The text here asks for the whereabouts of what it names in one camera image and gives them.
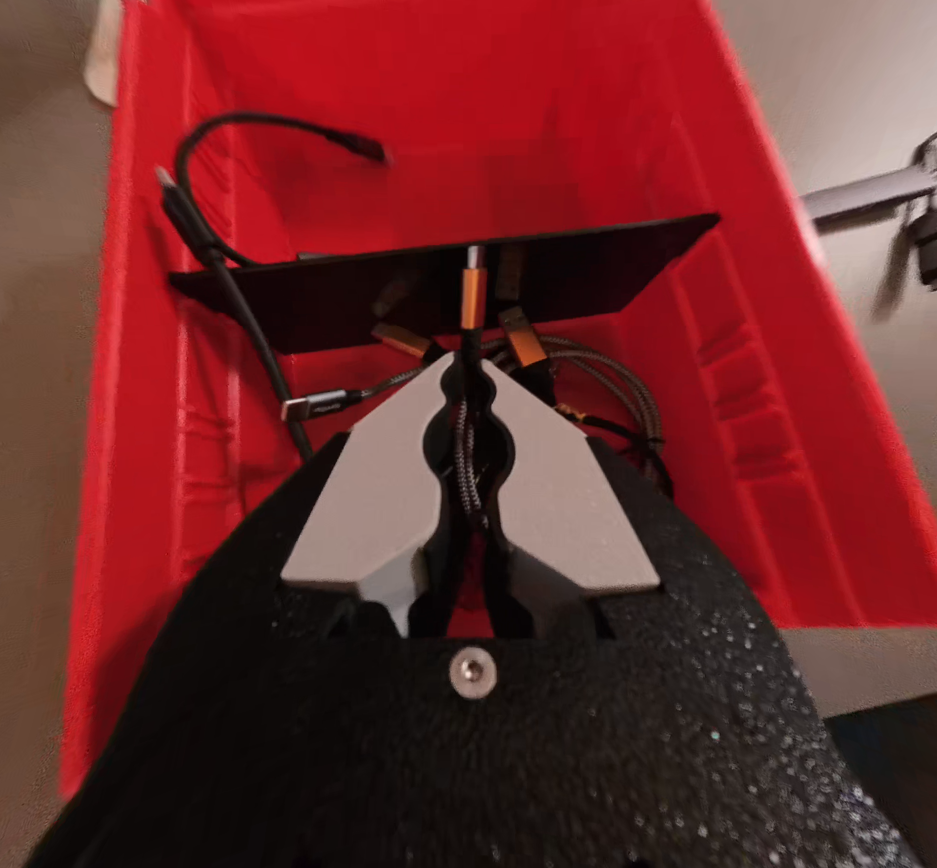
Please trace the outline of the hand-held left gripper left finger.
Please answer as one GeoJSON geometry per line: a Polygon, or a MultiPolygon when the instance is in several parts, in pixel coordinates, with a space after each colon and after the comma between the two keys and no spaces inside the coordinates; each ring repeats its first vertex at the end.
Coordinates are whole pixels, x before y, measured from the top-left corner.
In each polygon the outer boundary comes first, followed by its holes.
{"type": "Polygon", "coordinates": [[[435,361],[351,428],[280,574],[289,586],[383,604],[403,637],[427,585],[418,557],[441,519],[425,440],[448,408],[442,380],[454,359],[435,361]]]}

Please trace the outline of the thin black cable orange plug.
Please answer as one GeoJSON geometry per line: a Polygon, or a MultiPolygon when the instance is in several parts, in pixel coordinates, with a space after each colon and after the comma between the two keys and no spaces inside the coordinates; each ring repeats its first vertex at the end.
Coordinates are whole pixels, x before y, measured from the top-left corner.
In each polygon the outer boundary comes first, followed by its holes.
{"type": "Polygon", "coordinates": [[[436,340],[418,335],[400,325],[377,323],[371,335],[394,351],[416,359],[422,367],[435,363],[447,354],[447,350],[436,340]]]}

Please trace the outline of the red plastic bin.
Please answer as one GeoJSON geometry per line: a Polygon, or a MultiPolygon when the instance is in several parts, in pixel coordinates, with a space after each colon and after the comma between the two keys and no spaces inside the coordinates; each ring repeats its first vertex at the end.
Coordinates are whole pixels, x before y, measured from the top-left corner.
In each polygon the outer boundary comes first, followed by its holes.
{"type": "Polygon", "coordinates": [[[935,518],[709,0],[128,0],[75,558],[60,787],[107,743],[192,575],[299,461],[248,342],[175,294],[156,166],[193,162],[247,256],[346,254],[715,211],[596,336],[649,383],[677,504],[782,628],[935,627],[935,518]]]}

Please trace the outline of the black bin divider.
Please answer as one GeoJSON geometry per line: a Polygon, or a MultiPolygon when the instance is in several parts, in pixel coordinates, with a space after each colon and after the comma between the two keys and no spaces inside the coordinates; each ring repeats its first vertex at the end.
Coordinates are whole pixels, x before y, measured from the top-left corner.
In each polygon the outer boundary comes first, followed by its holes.
{"type": "Polygon", "coordinates": [[[460,330],[470,246],[485,250],[486,317],[519,306],[531,323],[620,312],[720,222],[717,213],[480,242],[235,268],[231,274],[282,355],[368,344],[380,322],[430,337],[460,330]]]}

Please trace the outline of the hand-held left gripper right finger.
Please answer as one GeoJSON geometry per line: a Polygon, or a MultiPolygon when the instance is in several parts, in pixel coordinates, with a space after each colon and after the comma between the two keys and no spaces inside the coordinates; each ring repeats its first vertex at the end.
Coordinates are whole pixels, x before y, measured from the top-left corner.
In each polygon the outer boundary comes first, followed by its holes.
{"type": "Polygon", "coordinates": [[[539,637],[585,601],[649,593],[660,577],[586,435],[490,361],[490,412],[509,463],[495,516],[509,556],[509,595],[539,637]]]}

